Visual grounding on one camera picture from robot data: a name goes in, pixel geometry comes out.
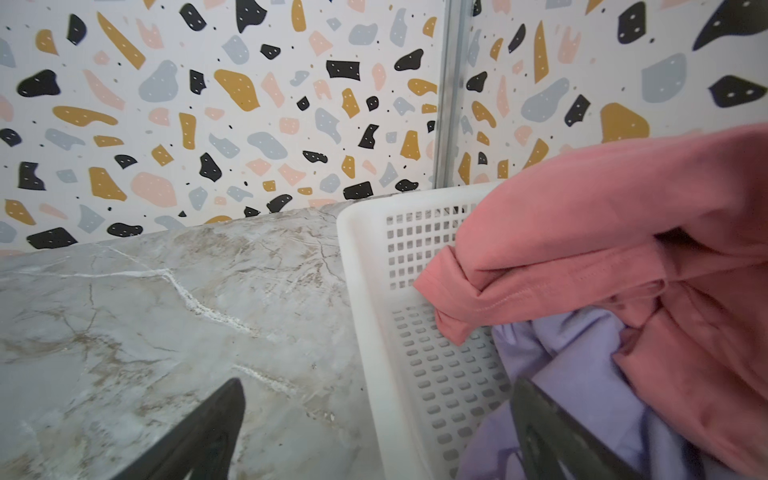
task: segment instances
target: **purple clothing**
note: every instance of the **purple clothing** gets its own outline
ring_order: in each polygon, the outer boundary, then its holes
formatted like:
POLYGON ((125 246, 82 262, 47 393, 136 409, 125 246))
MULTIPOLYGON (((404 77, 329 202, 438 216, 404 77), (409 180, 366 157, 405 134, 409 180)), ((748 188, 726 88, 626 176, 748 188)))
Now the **purple clothing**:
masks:
MULTIPOLYGON (((645 478, 745 479, 701 454, 635 394, 611 360, 624 324, 594 307, 495 326, 511 382, 527 376, 645 478)), ((508 401, 483 420, 461 457, 458 480, 525 480, 508 401)))

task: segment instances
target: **terrazzo wallpaper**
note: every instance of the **terrazzo wallpaper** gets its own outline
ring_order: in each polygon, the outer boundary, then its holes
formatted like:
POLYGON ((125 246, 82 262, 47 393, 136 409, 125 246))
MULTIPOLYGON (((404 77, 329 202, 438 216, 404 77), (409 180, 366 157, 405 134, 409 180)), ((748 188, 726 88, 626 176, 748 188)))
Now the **terrazzo wallpaper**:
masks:
POLYGON ((453 184, 768 121, 767 0, 474 0, 453 184))
POLYGON ((432 186, 445 3, 0 5, 0 253, 432 186))

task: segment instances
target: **pink shirt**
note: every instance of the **pink shirt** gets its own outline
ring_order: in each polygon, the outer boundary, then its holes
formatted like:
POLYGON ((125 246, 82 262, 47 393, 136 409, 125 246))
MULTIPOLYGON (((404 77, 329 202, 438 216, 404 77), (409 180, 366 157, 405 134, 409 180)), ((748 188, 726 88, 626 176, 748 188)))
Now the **pink shirt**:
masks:
POLYGON ((504 182, 414 283, 440 331, 607 308, 614 361, 689 441, 768 478, 768 124, 619 141, 504 182))

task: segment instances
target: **laundry basket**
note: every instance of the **laundry basket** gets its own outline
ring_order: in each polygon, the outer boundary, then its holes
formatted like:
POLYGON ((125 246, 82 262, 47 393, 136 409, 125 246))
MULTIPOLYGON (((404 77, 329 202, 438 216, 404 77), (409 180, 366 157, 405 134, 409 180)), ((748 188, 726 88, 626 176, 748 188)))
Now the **laundry basket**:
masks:
POLYGON ((477 329, 463 346, 449 342, 432 306, 412 286, 497 185, 368 200, 339 215, 339 245, 388 480, 454 478, 480 422, 511 395, 490 328, 477 329))

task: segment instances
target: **marble countertop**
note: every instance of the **marble countertop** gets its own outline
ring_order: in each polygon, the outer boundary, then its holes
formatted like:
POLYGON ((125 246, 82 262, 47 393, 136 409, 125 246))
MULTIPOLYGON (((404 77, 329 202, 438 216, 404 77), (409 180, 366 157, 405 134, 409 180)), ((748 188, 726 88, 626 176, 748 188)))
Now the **marble countertop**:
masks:
POLYGON ((348 205, 0 259, 0 478, 110 478, 233 376, 230 478, 383 478, 348 205))

